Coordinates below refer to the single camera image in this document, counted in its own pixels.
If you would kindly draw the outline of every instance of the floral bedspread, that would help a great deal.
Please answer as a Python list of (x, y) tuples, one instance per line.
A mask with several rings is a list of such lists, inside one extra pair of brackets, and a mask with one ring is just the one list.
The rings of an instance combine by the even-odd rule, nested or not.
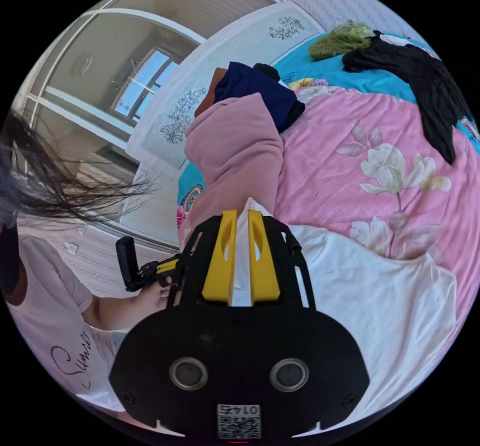
[(408, 260), (425, 253), (457, 277), (465, 317), (480, 278), (480, 156), (457, 129), (449, 166), (425, 140), (416, 105), (326, 84), (297, 91), (305, 113), (282, 134), (275, 216)]

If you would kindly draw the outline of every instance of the pink t-shirt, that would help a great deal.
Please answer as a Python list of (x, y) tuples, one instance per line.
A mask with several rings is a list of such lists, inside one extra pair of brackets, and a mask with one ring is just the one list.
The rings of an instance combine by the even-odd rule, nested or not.
[(19, 306), (8, 305), (26, 343), (48, 373), (79, 398), (124, 411), (108, 375), (115, 358), (112, 332), (89, 326), (82, 313), (91, 292), (47, 241), (19, 239), (28, 288)]

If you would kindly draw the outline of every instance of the face mask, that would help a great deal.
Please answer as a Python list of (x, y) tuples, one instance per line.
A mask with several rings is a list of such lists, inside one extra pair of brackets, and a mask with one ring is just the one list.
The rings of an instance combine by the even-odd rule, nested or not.
[(0, 233), (0, 290), (11, 295), (20, 279), (19, 231), (17, 225)]

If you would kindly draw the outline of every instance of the camera lens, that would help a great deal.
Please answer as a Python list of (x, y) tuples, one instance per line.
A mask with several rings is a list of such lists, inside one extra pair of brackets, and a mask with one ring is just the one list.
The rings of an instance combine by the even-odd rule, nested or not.
[(195, 358), (180, 358), (170, 367), (170, 378), (179, 388), (195, 391), (202, 388), (208, 380), (205, 365)]
[(270, 372), (272, 386), (283, 393), (299, 390), (308, 379), (307, 365), (294, 358), (279, 361)]

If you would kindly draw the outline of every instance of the person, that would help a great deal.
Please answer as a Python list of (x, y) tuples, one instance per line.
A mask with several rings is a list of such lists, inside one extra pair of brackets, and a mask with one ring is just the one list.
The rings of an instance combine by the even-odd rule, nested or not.
[[(54, 247), (19, 235), (17, 227), (20, 214), (102, 222), (104, 211), (144, 194), (147, 186), (78, 179), (13, 110), (0, 127), (0, 289), (18, 330), (65, 389), (112, 416), (151, 429), (126, 413), (109, 383), (118, 347), (113, 331), (132, 328), (165, 308), (168, 288), (154, 283), (130, 298), (97, 297)], [(160, 426), (154, 430), (167, 432)]]

